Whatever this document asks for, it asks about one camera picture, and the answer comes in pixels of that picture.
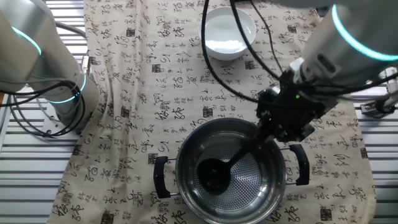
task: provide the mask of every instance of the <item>calligraphy print fabric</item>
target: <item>calligraphy print fabric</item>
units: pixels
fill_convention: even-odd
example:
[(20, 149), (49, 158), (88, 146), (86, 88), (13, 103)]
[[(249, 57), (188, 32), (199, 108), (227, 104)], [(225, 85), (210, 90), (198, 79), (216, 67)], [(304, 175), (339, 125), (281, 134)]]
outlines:
[[(230, 94), (206, 69), (198, 36), (203, 4), (85, 1), (90, 63), (100, 98), (65, 169), (49, 223), (204, 223), (181, 197), (157, 198), (155, 158), (175, 157), (188, 134), (211, 119), (257, 118), (255, 104)], [(315, 10), (256, 4), (286, 69), (302, 55), (320, 18)], [(209, 9), (228, 5), (211, 0)], [(264, 24), (250, 5), (238, 7), (257, 25), (252, 46), (279, 73)], [(249, 54), (233, 62), (211, 62), (227, 84), (249, 96), (277, 83)], [(302, 142), (310, 160), (310, 184), (287, 186), (280, 206), (264, 223), (369, 223), (376, 194), (352, 103), (339, 104), (312, 124), (317, 131)], [(283, 153), (288, 182), (294, 182), (296, 157)], [(178, 191), (174, 165), (165, 166), (171, 192)]]

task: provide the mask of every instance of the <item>metal grate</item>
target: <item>metal grate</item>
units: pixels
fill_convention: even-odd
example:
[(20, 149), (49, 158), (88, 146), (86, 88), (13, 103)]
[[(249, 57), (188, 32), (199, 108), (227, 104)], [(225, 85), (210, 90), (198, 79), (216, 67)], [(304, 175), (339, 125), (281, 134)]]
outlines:
[[(47, 1), (55, 20), (84, 30), (83, 1)], [(58, 29), (61, 39), (78, 62), (86, 54), (86, 41)], [(385, 85), (356, 93), (356, 97), (386, 93)], [(47, 102), (41, 99), (43, 106)], [(398, 112), (375, 120), (362, 116), (355, 104), (364, 142), (376, 182), (377, 207), (372, 224), (398, 223)], [(37, 103), (22, 105), (27, 118), (43, 126), (44, 115)], [(62, 173), (75, 140), (46, 142), (26, 134), (0, 110), (0, 223), (46, 223)]]

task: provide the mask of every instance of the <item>pot handle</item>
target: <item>pot handle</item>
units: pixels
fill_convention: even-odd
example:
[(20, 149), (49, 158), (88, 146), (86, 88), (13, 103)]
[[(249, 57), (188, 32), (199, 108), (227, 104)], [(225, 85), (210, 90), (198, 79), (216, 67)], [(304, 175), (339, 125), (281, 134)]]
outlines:
[(167, 156), (156, 157), (154, 183), (158, 198), (170, 198), (171, 196), (180, 195), (179, 193), (170, 194), (166, 189), (166, 184), (164, 182), (164, 164), (169, 160), (175, 160), (175, 158), (169, 159)]
[(304, 151), (304, 148), (300, 144), (290, 145), (290, 150), (294, 152), (298, 160), (298, 168), (300, 169), (300, 176), (296, 180), (296, 185), (308, 185), (310, 182), (310, 163), (308, 157)]

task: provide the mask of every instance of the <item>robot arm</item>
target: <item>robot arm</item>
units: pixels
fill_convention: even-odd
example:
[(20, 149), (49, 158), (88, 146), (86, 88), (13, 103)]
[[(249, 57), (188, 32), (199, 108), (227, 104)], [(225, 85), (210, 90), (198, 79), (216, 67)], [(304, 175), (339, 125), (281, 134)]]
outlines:
[(370, 0), (271, 0), (277, 4), (286, 7), (305, 8), (305, 7), (322, 7), (332, 6), (334, 4), (342, 4), (349, 7), (361, 7), (366, 5)]
[[(98, 101), (98, 89), (61, 41), (47, 5), (41, 0), (0, 0), (0, 28), (0, 79), (29, 82), (63, 78), (75, 82), (86, 102), (86, 113), (78, 127), (84, 128)], [(31, 83), (30, 86), (38, 91), (56, 83)], [(0, 83), (0, 89), (13, 92), (23, 86)], [(77, 107), (77, 118), (70, 113), (77, 102), (73, 100), (75, 95), (65, 87), (51, 90), (43, 97), (52, 104), (64, 124), (79, 118), (82, 113), (82, 105)]]
[[(383, 70), (398, 60), (398, 31), (393, 29), (398, 20), (397, 7), (398, 1), (394, 0), (369, 1), (362, 7), (334, 5), (309, 38), (303, 58), (291, 63), (281, 78), (312, 85), (314, 89), (319, 89), (316, 85), (357, 87), (376, 81)], [(338, 90), (341, 88), (320, 88)], [(338, 104), (336, 97), (308, 94), (282, 84), (280, 91), (272, 87), (259, 97), (270, 103), (308, 108), (265, 110), (259, 105), (257, 116), (264, 137), (283, 142), (303, 140), (314, 131), (309, 122)]]

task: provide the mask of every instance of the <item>white bowl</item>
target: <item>white bowl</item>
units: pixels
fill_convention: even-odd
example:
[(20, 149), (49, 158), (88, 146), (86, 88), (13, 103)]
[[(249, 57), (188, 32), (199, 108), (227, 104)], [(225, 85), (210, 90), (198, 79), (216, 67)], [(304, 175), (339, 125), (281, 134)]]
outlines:
[[(250, 44), (256, 38), (256, 25), (246, 12), (238, 11), (239, 20)], [(207, 54), (218, 60), (234, 60), (244, 55), (247, 46), (243, 41), (231, 7), (219, 7), (207, 13), (206, 17)]]

